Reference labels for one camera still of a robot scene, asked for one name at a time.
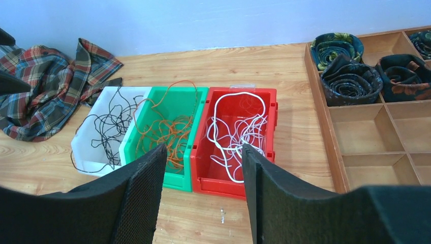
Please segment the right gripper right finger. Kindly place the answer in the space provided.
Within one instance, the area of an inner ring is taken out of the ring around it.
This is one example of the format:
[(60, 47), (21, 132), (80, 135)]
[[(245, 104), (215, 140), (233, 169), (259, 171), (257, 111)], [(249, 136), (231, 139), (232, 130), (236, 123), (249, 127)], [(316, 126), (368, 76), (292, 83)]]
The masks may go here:
[(253, 243), (430, 243), (430, 187), (365, 186), (338, 194), (249, 144), (242, 171)]

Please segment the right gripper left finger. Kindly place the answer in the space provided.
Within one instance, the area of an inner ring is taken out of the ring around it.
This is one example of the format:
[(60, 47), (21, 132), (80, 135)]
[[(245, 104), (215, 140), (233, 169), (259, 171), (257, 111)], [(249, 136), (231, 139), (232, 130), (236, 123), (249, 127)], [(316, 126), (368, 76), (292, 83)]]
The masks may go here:
[(66, 193), (1, 188), (1, 243), (151, 243), (166, 161), (160, 144)]

